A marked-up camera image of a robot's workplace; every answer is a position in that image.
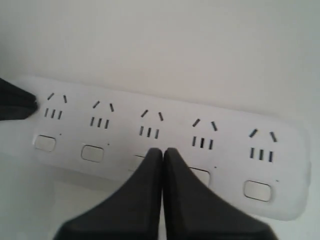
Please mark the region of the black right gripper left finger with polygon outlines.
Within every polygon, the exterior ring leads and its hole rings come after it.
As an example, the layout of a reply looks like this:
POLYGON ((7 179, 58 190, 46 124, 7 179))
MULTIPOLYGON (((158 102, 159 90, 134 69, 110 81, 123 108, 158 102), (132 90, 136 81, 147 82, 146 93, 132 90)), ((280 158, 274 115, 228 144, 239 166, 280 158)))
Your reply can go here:
POLYGON ((156 240, 162 202, 163 153, 148 150, 132 176, 110 197, 66 221, 57 240, 156 240))

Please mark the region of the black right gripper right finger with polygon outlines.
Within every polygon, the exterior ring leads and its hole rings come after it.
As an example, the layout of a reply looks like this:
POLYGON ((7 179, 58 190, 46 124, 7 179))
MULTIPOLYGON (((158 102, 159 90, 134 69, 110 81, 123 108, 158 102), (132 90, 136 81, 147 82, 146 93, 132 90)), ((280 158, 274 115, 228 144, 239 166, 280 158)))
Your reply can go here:
POLYGON ((275 240, 272 228, 227 203, 188 167, 175 148, 163 160, 163 206, 168 240, 275 240))

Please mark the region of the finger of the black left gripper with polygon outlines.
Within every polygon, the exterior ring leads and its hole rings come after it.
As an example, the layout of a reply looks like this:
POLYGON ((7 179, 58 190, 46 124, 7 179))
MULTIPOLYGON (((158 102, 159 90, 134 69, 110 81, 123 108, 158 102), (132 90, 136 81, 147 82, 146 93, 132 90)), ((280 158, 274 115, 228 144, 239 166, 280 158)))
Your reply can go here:
POLYGON ((0 120, 24 120, 38 110, 37 98, 4 79, 0 79, 0 120))

